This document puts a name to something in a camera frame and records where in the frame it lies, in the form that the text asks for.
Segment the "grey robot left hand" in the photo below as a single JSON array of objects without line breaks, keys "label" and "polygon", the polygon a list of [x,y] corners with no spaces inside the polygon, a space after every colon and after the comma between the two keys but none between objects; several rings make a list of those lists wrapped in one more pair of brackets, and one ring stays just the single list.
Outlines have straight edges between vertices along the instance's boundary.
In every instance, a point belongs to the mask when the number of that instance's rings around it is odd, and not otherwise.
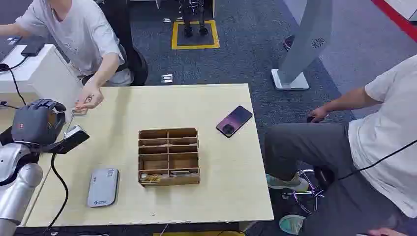
[{"label": "grey robot left hand", "polygon": [[46,146],[54,143],[65,122],[66,107],[52,99],[38,99],[16,110],[11,126],[15,142]]}]

